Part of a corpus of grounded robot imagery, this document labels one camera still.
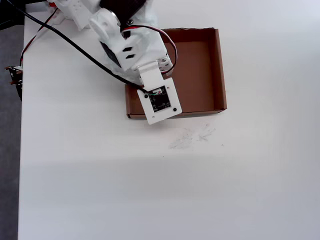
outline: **scribble marks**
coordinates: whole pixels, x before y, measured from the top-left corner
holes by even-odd
[[[208,142],[209,137],[215,131],[209,123],[196,128],[195,130],[185,128],[185,132],[182,137],[178,138],[169,145],[170,149],[187,149],[195,142]]]
[[[181,138],[178,138],[176,141],[169,145],[170,149],[187,149],[191,146],[193,141],[193,133],[190,129],[186,129],[186,132],[182,135]]]

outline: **circuit board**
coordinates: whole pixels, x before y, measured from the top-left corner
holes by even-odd
[[[169,97],[166,91],[166,87],[162,86],[159,89],[159,92],[157,95],[150,95],[150,102],[152,104],[153,111],[159,112],[160,110],[170,108],[171,104],[169,101]]]

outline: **red and black wire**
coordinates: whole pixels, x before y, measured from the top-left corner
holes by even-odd
[[[56,8],[55,10],[54,10],[54,12],[49,16],[49,18],[44,22],[45,24],[47,24],[49,21],[50,21],[50,19],[52,19],[52,17],[55,15],[55,13],[57,12],[57,10],[58,10],[58,8]],[[37,31],[37,33],[39,32],[39,31],[41,31],[42,29],[44,28],[44,26],[41,26],[40,28],[39,28],[39,30]],[[31,40],[27,43],[27,45],[24,47],[24,49],[23,49],[23,51],[22,51],[22,53],[21,53],[21,57],[20,57],[20,66],[22,66],[22,61],[23,61],[23,59],[24,59],[24,53],[26,52],[26,50],[29,48],[29,46],[31,45],[31,43],[35,40],[35,38],[36,38],[36,36],[37,36],[37,34],[33,37],[33,38],[31,38]]]

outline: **black circuit board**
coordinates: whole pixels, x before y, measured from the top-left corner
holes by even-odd
[[[162,93],[159,93],[158,95],[150,95],[150,102],[152,104],[153,111],[159,112],[160,110],[170,108],[171,104],[169,101],[169,97],[166,91],[166,87],[162,86],[160,87]]]
[[[13,66],[7,66],[5,69],[9,70],[12,79],[10,84],[15,85],[18,95],[22,101],[23,71]]]

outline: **open cardboard box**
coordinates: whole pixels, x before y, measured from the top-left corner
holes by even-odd
[[[204,29],[165,29],[178,51],[178,62],[172,78],[182,107],[179,116],[216,114],[227,109],[225,80],[219,31]],[[171,59],[175,52],[163,38]],[[126,85],[128,118],[146,118],[137,89]]]

